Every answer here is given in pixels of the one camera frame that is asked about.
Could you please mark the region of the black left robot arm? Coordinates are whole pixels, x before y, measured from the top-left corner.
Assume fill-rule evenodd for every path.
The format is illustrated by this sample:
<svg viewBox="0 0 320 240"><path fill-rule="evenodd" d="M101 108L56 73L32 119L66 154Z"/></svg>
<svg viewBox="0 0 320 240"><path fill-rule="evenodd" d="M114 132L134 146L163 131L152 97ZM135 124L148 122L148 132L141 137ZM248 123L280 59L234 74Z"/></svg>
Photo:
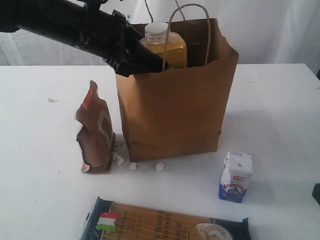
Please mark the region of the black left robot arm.
<svg viewBox="0 0 320 240"><path fill-rule="evenodd" d="M100 9L104 0L2 0L0 31L20 29L103 58L116 74L159 73L167 62L148 50L142 35L117 10Z"/></svg>

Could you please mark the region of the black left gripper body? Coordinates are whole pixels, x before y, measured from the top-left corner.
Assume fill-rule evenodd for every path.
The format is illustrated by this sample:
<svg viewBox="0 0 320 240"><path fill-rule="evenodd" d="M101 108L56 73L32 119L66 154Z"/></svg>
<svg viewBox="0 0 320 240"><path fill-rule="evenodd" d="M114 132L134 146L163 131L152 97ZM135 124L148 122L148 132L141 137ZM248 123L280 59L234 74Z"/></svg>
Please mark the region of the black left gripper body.
<svg viewBox="0 0 320 240"><path fill-rule="evenodd" d="M83 7L76 24L74 47L101 57L117 73L139 73L134 62L140 34L115 10L112 14L98 7Z"/></svg>

